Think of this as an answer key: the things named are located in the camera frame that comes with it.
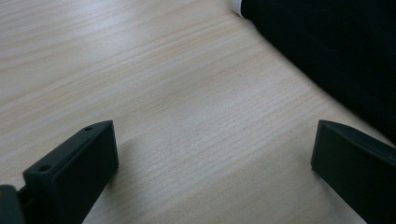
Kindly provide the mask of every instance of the table surface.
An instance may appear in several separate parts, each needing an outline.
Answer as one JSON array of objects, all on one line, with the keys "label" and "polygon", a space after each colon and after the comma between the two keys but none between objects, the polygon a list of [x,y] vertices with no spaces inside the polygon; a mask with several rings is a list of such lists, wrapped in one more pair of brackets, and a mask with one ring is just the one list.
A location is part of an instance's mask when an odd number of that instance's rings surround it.
[{"label": "table surface", "polygon": [[364,223],[311,170],[319,119],[384,138],[225,0],[1,1],[0,183],[113,119],[85,223]]}]

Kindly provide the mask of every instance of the white object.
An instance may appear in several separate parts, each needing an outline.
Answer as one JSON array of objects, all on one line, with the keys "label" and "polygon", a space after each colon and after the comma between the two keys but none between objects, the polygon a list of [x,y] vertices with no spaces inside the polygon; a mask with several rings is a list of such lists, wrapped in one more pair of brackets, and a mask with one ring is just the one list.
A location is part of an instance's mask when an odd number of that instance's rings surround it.
[{"label": "white object", "polygon": [[230,9],[243,18],[241,13],[242,0],[228,0]]}]

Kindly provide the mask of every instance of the dark cloth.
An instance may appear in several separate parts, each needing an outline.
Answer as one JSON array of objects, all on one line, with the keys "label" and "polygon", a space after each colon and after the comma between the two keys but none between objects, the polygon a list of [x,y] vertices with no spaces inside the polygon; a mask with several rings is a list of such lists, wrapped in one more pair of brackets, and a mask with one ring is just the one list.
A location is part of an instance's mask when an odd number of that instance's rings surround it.
[{"label": "dark cloth", "polygon": [[396,143],[395,0],[243,0],[241,14],[323,90]]}]

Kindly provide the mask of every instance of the light wood surface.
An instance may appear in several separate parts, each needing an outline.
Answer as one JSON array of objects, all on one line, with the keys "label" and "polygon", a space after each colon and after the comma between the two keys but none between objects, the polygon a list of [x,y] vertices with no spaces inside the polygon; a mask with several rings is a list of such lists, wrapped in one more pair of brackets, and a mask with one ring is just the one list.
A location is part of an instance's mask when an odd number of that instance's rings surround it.
[{"label": "light wood surface", "polygon": [[113,119],[85,223],[364,223],[314,172],[319,119],[382,137],[226,0],[0,2],[0,184]]}]

